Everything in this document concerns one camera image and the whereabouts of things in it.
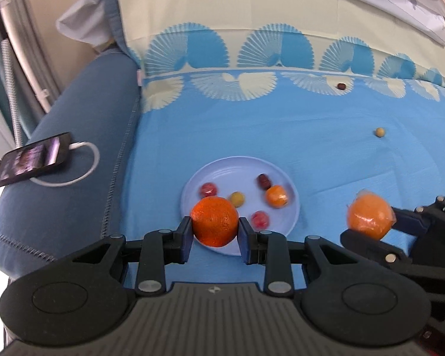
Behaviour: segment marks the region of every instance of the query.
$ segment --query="plate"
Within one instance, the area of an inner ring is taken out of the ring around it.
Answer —
[[[265,191],[257,185],[259,174],[267,174],[273,185],[282,185],[288,195],[288,205],[274,209],[265,202]],[[287,236],[298,221],[300,202],[297,189],[285,172],[277,166],[253,157],[228,157],[215,160],[201,167],[186,183],[181,194],[181,217],[190,215],[192,208],[200,201],[199,189],[202,184],[212,182],[218,188],[218,196],[228,198],[234,191],[245,195],[245,203],[237,208],[240,217],[250,222],[251,215],[265,211],[271,221],[267,230]],[[237,238],[220,248],[206,246],[222,254],[240,256]]]

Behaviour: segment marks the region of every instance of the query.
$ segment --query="yellow ball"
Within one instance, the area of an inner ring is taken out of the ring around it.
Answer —
[[[239,191],[235,191],[229,197],[229,201],[234,205],[234,207],[241,207],[246,200],[246,197],[243,193]]]
[[[384,135],[386,135],[386,130],[383,129],[382,127],[376,128],[376,131],[374,132],[374,134],[378,137],[378,138],[382,138]]]

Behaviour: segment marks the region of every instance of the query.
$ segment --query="red candy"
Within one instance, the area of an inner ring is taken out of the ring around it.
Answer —
[[[267,177],[267,174],[260,174],[257,177],[257,183],[262,190],[269,190],[272,187],[271,180]]]
[[[214,183],[207,182],[200,187],[199,194],[201,198],[205,198],[207,196],[216,196],[218,195],[218,188]]]
[[[250,221],[252,227],[258,230],[265,230],[271,224],[268,214],[260,210],[252,215]]]

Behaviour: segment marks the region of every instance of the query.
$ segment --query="smartphone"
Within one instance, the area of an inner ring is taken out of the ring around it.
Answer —
[[[71,134],[65,132],[7,152],[0,162],[0,187],[57,169],[66,161],[70,144]]]

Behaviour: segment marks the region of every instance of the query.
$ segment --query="orange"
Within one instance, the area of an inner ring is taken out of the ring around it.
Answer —
[[[396,222],[391,206],[380,196],[364,192],[348,208],[348,227],[380,240]]]
[[[265,192],[265,200],[270,206],[280,209],[288,203],[288,195],[282,186],[275,185]]]
[[[209,196],[191,210],[193,234],[203,245],[220,248],[237,235],[239,214],[227,199]]]

